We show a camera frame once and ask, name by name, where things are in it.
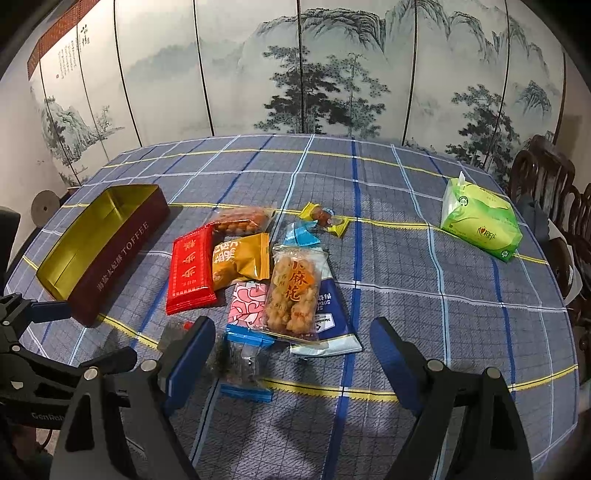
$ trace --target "blue gripper pad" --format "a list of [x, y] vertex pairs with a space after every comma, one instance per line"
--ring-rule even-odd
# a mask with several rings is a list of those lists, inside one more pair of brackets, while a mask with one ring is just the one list
[[[378, 317], [372, 322], [369, 340], [398, 401], [418, 417], [424, 407], [421, 389], [426, 375], [423, 378], [418, 367], [424, 362], [423, 356], [412, 343], [404, 342], [384, 317]], [[410, 361], [414, 361], [417, 368], [413, 368], [413, 365], [408, 363]]]

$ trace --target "yellow snack package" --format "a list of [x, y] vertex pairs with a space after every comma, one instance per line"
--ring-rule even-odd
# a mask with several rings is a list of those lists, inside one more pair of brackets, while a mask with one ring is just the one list
[[259, 233], [216, 245], [212, 277], [214, 290], [249, 278], [269, 278], [269, 234]]
[[298, 216], [308, 222], [316, 221], [322, 230], [333, 233], [339, 238], [343, 236], [347, 225], [351, 221], [348, 218], [335, 215], [331, 209], [323, 207], [319, 203], [312, 202], [308, 202]]

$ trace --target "metal bolt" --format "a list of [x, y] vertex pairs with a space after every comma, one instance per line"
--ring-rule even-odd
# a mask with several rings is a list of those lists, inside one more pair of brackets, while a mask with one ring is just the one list
[[99, 375], [99, 371], [96, 367], [90, 367], [86, 372], [84, 372], [84, 378], [87, 380], [93, 380]]
[[489, 377], [494, 378], [495, 380], [497, 378], [500, 378], [501, 377], [501, 372], [499, 372], [499, 369], [498, 368], [495, 368], [495, 367], [489, 367], [489, 368], [487, 368], [486, 369], [486, 374]]
[[151, 372], [154, 368], [156, 368], [156, 365], [158, 365], [158, 363], [156, 362], [156, 360], [149, 359], [149, 360], [144, 360], [142, 362], [142, 364], [140, 365], [140, 368], [144, 372]]
[[440, 372], [441, 370], [443, 370], [443, 364], [439, 360], [429, 360], [427, 362], [427, 368], [431, 372]]

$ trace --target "ziplock bag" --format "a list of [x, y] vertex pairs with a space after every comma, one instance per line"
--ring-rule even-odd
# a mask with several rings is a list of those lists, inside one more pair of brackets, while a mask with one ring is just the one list
[[226, 325], [228, 341], [228, 365], [220, 392], [228, 397], [244, 398], [258, 402], [270, 402], [273, 390], [258, 381], [261, 350], [275, 341], [261, 332], [254, 332], [238, 325]]

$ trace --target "blue plaid tablecloth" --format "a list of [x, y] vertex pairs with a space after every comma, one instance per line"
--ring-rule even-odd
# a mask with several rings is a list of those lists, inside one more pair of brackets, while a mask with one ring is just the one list
[[[167, 323], [172, 242], [200, 226], [216, 206], [275, 205], [281, 240], [307, 202], [351, 217], [342, 239], [322, 235], [329, 262], [363, 352], [304, 361], [287, 348], [262, 357], [275, 390], [270, 404], [219, 395], [203, 377], [172, 424], [202, 479], [381, 479], [413, 425], [393, 395], [369, 342], [385, 316], [426, 358], [453, 369], [498, 367], [513, 392], [534, 468], [577, 420], [578, 376], [569, 320], [556, 282], [527, 226], [509, 263], [442, 232], [437, 225], [449, 177], [502, 191], [482, 170], [422, 151], [315, 135], [238, 135], [159, 144], [125, 152], [82, 186], [35, 238], [8, 292], [50, 300], [35, 277], [60, 235], [111, 185], [156, 183], [171, 206], [124, 278], [113, 286], [104, 321], [31, 325], [22, 344], [77, 365], [131, 345], [157, 358]], [[225, 291], [226, 301], [232, 289]], [[226, 307], [205, 314], [222, 331]], [[454, 435], [450, 429], [449, 438]], [[127, 432], [138, 463], [141, 438]], [[450, 460], [452, 441], [441, 453]]]

